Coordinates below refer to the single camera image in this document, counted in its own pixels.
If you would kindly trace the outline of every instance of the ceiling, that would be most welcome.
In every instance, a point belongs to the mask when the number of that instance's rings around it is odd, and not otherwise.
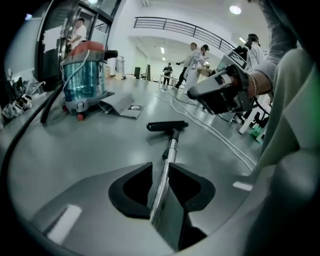
[[[190,55],[190,45],[181,43],[174,40],[156,38],[156,37],[138,37],[136,39],[138,43],[136,44],[139,48],[139,45],[142,45],[142,52],[144,52],[149,58],[163,61],[162,57],[165,57],[166,62],[177,63],[183,61],[188,55]],[[164,48],[164,54],[161,53],[161,48]],[[220,59],[214,56],[213,54],[208,54],[209,62],[217,66],[220,62]]]
[[[255,33],[259,37],[261,47],[264,50],[269,46],[269,32],[267,23],[255,3],[246,0],[149,0],[153,3],[177,5],[179,8],[189,9],[210,17],[218,24],[223,25],[232,32],[232,41],[241,44],[239,37],[247,39],[248,34]],[[229,11],[230,6],[238,6],[242,13],[235,15]]]

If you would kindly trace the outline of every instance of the human arm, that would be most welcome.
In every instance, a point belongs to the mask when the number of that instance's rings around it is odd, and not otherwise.
[[[257,93],[268,93],[273,88],[276,68],[282,57],[291,49],[297,47],[297,38],[286,28],[269,2],[262,0],[260,8],[267,22],[271,36],[269,54],[265,61],[256,66],[251,74],[257,82]],[[252,78],[249,78],[248,96],[255,94]]]

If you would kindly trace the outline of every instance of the black trim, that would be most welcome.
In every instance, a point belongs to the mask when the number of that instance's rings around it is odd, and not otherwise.
[[[169,164],[169,185],[187,212],[203,210],[216,194],[215,186],[175,163]]]
[[[131,218],[149,219],[148,193],[153,184],[152,162],[114,181],[108,195],[111,203],[124,215]]]

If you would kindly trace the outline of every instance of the metal railing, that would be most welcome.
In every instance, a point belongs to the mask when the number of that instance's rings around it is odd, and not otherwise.
[[[212,33],[202,27],[171,18],[135,17],[134,28],[168,30],[185,34],[206,42],[207,44],[218,48],[224,53],[227,53],[231,49],[235,48],[231,43],[222,39],[215,33]]]

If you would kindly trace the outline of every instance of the wrist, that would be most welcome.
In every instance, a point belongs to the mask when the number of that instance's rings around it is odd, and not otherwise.
[[[249,98],[253,98],[258,94],[258,81],[252,74],[248,74],[247,94]]]

